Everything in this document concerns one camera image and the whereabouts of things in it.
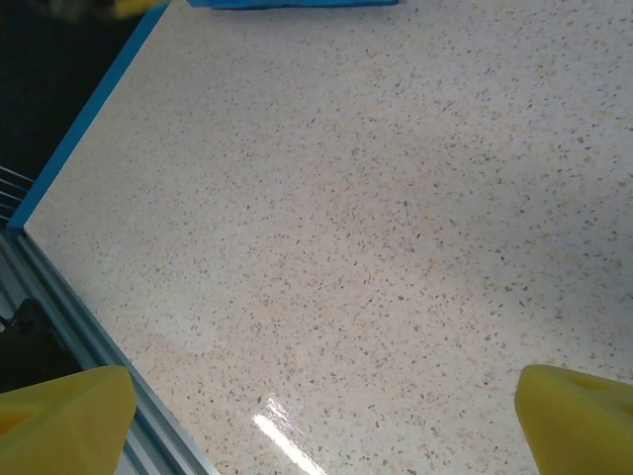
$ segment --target terrazzo surface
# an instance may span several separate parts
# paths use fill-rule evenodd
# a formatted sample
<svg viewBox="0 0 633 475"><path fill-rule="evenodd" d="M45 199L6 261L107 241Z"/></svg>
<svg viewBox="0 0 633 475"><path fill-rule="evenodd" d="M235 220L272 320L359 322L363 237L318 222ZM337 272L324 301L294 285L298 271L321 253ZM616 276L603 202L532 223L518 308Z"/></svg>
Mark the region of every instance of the terrazzo surface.
<svg viewBox="0 0 633 475"><path fill-rule="evenodd" d="M632 21L178 0L28 231L222 474L536 473L523 366L633 379Z"/></svg>

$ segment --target yellow plastic part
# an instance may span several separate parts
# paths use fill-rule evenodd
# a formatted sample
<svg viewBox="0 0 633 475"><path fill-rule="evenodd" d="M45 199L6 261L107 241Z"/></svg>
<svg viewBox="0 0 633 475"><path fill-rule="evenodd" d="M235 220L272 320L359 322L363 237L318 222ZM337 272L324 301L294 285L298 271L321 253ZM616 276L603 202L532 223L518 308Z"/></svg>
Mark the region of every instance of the yellow plastic part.
<svg viewBox="0 0 633 475"><path fill-rule="evenodd" d="M633 474L633 386L527 366L514 406L541 475Z"/></svg>
<svg viewBox="0 0 633 475"><path fill-rule="evenodd" d="M135 410L119 366L0 394L0 472L112 475Z"/></svg>
<svg viewBox="0 0 633 475"><path fill-rule="evenodd" d="M113 16L123 20L127 17L142 15L147 10L166 3L167 0L115 0Z"/></svg>

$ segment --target blue edge trim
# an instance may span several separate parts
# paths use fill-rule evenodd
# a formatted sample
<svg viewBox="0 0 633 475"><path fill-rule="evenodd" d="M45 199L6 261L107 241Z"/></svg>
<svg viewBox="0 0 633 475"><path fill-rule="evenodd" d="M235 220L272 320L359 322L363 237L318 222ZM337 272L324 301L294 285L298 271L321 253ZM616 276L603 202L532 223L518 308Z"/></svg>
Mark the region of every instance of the blue edge trim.
<svg viewBox="0 0 633 475"><path fill-rule="evenodd" d="M115 58L114 62L101 79L101 82L95 91L83 106L83 109L72 123L70 129L61 140L52 156L48 160L46 166L36 179L35 183L27 193L11 220L7 224L7 228L21 230L29 217L36 209L46 190L51 185L70 154L75 149L90 124L101 110L101 106L106 102L108 96L113 91L121 76L123 76L128 66L133 61L136 53L147 39L152 29L164 13L167 7L160 7L147 12L138 22L135 30L132 32L128 41L124 44L121 52Z"/></svg>

